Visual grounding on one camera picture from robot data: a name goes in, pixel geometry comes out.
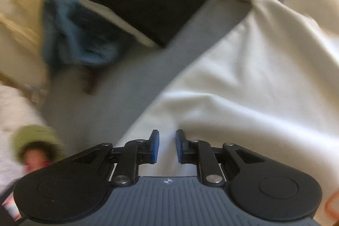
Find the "person left hand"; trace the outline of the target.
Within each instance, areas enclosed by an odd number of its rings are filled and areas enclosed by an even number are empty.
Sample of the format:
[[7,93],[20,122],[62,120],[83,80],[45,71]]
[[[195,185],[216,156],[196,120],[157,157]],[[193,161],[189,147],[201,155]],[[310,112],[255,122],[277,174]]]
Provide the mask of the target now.
[[46,151],[39,148],[29,148],[22,155],[25,166],[25,173],[29,174],[49,166],[52,162],[48,158]]

